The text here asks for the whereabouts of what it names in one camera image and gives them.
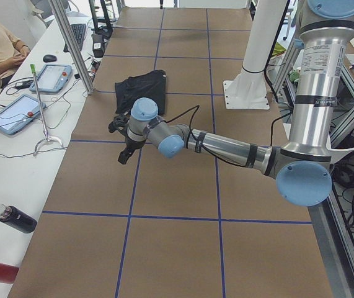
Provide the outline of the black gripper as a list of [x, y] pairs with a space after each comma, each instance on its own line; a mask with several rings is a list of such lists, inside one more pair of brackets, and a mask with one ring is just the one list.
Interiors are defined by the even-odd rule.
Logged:
[[122, 165], [127, 164], [128, 159], [133, 155], [133, 153], [143, 147], [143, 142], [138, 142], [130, 137], [125, 137], [125, 145], [125, 149], [121, 151], [118, 156], [118, 162]]

